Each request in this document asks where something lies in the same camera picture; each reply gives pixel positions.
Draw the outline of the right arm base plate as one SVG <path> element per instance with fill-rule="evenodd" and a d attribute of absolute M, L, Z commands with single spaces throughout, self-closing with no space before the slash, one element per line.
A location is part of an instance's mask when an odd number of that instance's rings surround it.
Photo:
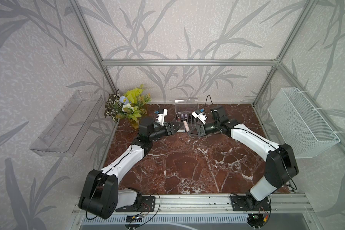
<path fill-rule="evenodd" d="M 271 203 L 266 197 L 262 201 L 257 201 L 250 194 L 238 195 L 231 193 L 230 200 L 233 211 L 271 211 Z"/>

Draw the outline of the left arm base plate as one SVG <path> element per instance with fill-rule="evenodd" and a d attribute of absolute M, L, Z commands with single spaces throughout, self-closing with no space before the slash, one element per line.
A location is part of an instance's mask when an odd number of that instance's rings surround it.
<path fill-rule="evenodd" d="M 116 209 L 116 212 L 153 212 L 155 210 L 156 196 L 138 196 L 131 206 Z"/>

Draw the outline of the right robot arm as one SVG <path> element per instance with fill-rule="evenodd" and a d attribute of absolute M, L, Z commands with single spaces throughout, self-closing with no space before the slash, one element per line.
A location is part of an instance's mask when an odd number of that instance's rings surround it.
<path fill-rule="evenodd" d="M 264 201 L 299 174 L 295 153 L 290 145 L 270 141 L 238 120 L 229 118 L 222 106 L 214 107 L 210 112 L 212 122 L 206 121 L 208 116 L 201 109 L 191 114 L 192 118 L 201 123 L 190 130 L 188 135 L 204 137 L 216 133 L 224 134 L 246 146 L 265 163 L 262 178 L 246 192 L 245 201 L 248 205 L 254 206 Z"/>

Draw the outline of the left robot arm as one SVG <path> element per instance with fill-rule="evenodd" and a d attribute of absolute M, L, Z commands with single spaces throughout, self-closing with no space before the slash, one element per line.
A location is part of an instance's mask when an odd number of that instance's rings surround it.
<path fill-rule="evenodd" d="M 118 185 L 130 169 L 141 161 L 153 146 L 153 141 L 176 134 L 181 122 L 158 123 L 151 117 L 140 121 L 136 137 L 127 150 L 101 170 L 91 170 L 86 177 L 78 207 L 103 219 L 117 209 L 141 207 L 142 195 L 134 189 L 120 190 Z"/>

